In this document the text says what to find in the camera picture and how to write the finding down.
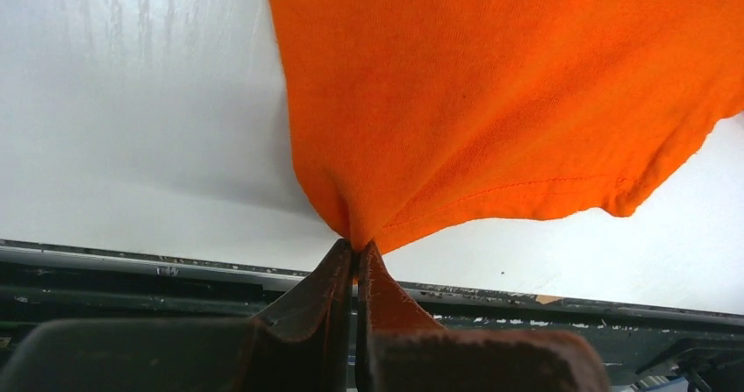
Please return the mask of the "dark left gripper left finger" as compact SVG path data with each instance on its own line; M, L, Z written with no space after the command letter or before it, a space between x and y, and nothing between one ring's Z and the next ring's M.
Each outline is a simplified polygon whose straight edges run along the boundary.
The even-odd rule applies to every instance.
M334 243L252 317L68 319L34 329L4 391L343 391L354 258Z

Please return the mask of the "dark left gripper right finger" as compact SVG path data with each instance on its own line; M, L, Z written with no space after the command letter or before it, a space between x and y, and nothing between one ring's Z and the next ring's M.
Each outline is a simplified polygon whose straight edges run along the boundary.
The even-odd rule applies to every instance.
M594 348L567 331L449 330L389 274L375 243L358 254L360 391L608 391Z

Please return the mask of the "orange t shirt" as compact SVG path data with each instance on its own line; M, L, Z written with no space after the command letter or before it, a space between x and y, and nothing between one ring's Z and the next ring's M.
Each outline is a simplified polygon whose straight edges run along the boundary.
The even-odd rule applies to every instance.
M743 0L269 0L311 206L382 253L631 216L743 108Z

